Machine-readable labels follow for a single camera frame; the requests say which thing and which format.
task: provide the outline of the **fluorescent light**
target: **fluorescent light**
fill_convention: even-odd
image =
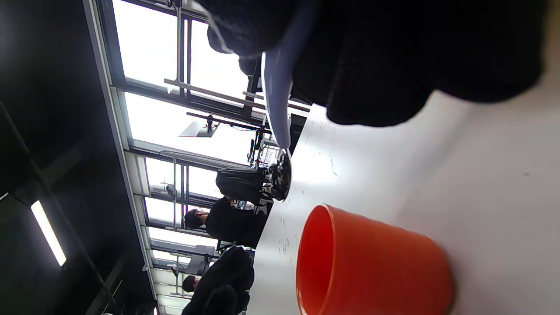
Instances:
[[[41,202],[37,201],[31,205],[31,211],[41,227],[41,231],[45,235],[47,243],[49,243],[50,249],[53,251],[54,257],[57,259],[58,264],[62,266],[66,261],[66,256],[58,243],[57,237],[54,235],[53,228],[50,226],[49,220],[46,218],[45,210]]]

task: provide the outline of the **ceiling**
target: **ceiling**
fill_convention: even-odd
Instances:
[[[3,311],[84,314],[94,300],[102,310],[107,297],[96,300],[101,286],[80,243],[126,313],[153,311],[82,2],[4,1],[0,30],[0,101],[63,210],[38,189],[0,116]],[[66,254],[62,267],[29,209],[36,200]]]

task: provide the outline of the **white table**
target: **white table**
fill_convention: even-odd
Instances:
[[[298,244],[322,202],[440,243],[458,282],[453,314],[560,312],[560,3],[551,4],[547,71],[506,104],[437,92],[394,128],[336,126],[313,107],[290,195],[256,251],[249,315],[299,313]]]

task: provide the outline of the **orange cup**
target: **orange cup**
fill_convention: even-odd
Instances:
[[[329,205],[305,224],[296,290],[304,315],[440,315],[454,297],[447,258],[431,239]]]

